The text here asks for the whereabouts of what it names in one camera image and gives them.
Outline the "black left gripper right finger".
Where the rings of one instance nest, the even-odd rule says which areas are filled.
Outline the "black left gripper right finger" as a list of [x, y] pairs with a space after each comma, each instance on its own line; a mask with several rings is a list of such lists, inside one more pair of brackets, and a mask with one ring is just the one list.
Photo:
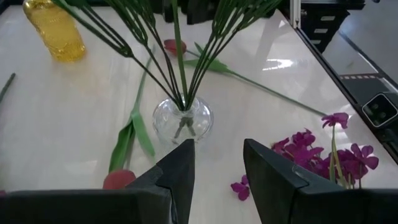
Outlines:
[[397, 224], [396, 189], [346, 190], [253, 139], [243, 157], [262, 223]]

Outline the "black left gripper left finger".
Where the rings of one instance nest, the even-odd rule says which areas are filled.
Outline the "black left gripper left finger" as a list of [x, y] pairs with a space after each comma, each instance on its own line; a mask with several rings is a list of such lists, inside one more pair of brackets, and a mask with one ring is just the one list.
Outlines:
[[188, 223], [195, 144], [188, 139], [139, 177], [108, 175], [102, 189], [1, 194], [1, 223]]

